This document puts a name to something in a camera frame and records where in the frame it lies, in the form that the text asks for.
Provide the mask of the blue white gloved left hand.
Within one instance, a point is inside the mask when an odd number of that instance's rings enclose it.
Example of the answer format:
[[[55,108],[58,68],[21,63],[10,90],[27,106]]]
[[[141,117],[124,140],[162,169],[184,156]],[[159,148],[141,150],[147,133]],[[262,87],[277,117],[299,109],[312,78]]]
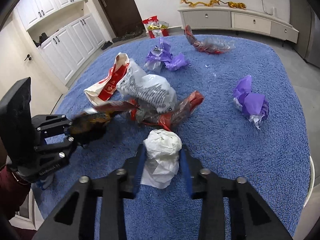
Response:
[[[45,178],[38,180],[35,184],[41,190],[46,190],[54,180],[54,174],[50,174]]]

